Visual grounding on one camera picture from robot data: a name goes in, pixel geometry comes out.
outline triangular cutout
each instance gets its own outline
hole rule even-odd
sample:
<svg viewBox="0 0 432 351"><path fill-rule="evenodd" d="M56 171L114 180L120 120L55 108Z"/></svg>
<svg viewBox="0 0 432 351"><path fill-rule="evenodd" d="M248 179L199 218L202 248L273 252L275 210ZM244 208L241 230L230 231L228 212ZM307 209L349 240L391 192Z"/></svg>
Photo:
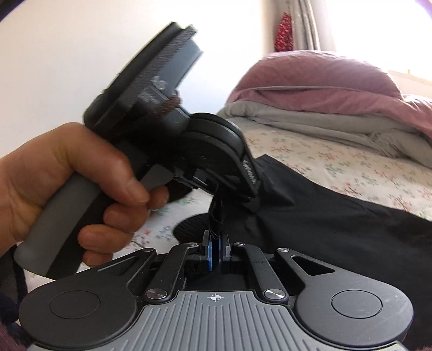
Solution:
<svg viewBox="0 0 432 351"><path fill-rule="evenodd" d="M334 272L331 268L309 261L301 256L293 256L292 259L306 272L307 275L321 275Z"/></svg>

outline finger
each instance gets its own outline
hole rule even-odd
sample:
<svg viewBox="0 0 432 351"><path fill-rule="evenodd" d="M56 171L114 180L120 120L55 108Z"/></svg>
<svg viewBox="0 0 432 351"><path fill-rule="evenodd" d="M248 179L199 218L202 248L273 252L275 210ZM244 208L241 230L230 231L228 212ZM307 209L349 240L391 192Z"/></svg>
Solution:
<svg viewBox="0 0 432 351"><path fill-rule="evenodd" d="M102 265L112 260L111 253L99 253L94 251L85 251L83 255L83 262L89 267Z"/></svg>
<svg viewBox="0 0 432 351"><path fill-rule="evenodd" d="M169 192L166 186L160 186L150 192L150 201L147 207L151 210L158 210L165 207L169 200Z"/></svg>
<svg viewBox="0 0 432 351"><path fill-rule="evenodd" d="M143 226L149 216L147 206L130 207L115 203L104 213L104 223L126 233L134 233Z"/></svg>
<svg viewBox="0 0 432 351"><path fill-rule="evenodd" d="M150 200L122 152L81 124L68 123L58 129L54 145L58 145L60 162L67 161L115 201L136 206Z"/></svg>
<svg viewBox="0 0 432 351"><path fill-rule="evenodd" d="M86 250L99 253L114 253L124 248L133 234L108 227L103 224L92 224L81 229L78 243Z"/></svg>

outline gray ridged plate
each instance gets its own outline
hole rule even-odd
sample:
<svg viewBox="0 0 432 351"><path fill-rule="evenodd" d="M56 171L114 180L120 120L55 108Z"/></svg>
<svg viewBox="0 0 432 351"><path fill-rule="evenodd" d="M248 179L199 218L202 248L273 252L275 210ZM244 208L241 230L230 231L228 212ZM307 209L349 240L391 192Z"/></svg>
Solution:
<svg viewBox="0 0 432 351"><path fill-rule="evenodd" d="M29 348L29 351L42 350L37 346ZM285 307L260 302L251 291L180 291L168 303L146 306L125 334L93 350L335 351L338 348L313 339ZM406 351L400 344L382 350Z"/></svg>

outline crosshair marking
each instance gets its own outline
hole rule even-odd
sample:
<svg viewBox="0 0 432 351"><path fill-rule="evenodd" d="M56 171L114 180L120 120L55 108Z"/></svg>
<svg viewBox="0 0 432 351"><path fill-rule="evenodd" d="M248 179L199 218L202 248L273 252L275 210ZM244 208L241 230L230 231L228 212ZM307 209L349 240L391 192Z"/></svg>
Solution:
<svg viewBox="0 0 432 351"><path fill-rule="evenodd" d="M213 294L212 296L209 296L208 299L212 299L213 301L219 301L220 299L223 299L223 297L218 294Z"/></svg>

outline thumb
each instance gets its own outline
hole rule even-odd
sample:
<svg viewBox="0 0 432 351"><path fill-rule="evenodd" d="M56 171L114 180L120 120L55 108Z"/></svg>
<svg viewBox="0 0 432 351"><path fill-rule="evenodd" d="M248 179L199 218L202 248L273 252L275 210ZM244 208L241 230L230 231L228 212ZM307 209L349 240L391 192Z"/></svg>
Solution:
<svg viewBox="0 0 432 351"><path fill-rule="evenodd" d="M150 200L136 179L128 158L109 142L79 123L59 127L56 134L59 162L98 184L117 202L142 206Z"/></svg>

